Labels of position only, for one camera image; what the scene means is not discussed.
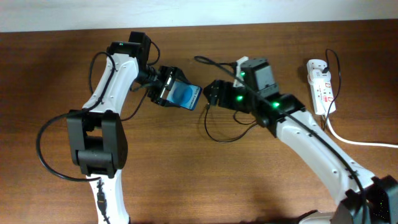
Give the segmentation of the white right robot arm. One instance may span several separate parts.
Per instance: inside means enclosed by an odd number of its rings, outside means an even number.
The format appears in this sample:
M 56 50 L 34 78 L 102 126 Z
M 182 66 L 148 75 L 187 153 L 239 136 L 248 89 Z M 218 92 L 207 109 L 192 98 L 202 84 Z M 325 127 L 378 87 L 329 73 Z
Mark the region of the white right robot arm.
M 256 124 L 294 150 L 318 176 L 337 204 L 334 212 L 311 210 L 273 223 L 397 223 L 397 180 L 376 177 L 350 158 L 291 94 L 281 94 L 264 58 L 233 63 L 240 85 L 214 80 L 205 87 L 209 106 L 250 113 Z

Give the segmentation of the blue Galaxy smartphone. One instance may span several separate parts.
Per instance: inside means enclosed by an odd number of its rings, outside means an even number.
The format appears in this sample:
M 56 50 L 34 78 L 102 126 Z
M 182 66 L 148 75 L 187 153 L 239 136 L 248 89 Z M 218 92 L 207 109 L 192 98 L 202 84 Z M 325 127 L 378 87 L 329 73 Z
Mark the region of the blue Galaxy smartphone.
M 179 107 L 193 111 L 196 108 L 201 92 L 202 88 L 200 86 L 175 81 L 167 95 L 167 100 Z

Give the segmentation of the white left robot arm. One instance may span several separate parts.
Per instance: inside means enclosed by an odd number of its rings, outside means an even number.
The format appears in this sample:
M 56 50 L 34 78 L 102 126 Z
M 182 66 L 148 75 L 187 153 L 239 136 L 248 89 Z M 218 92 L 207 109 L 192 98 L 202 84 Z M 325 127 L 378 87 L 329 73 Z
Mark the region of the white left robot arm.
M 149 65 L 149 50 L 149 44 L 113 42 L 96 90 L 81 111 L 67 118 L 72 161 L 90 183 L 99 223 L 131 221 L 121 181 L 128 152 L 121 111 L 132 84 L 146 88 L 152 102 L 177 108 L 182 104 L 164 94 L 181 94 L 192 86 L 177 67 Z

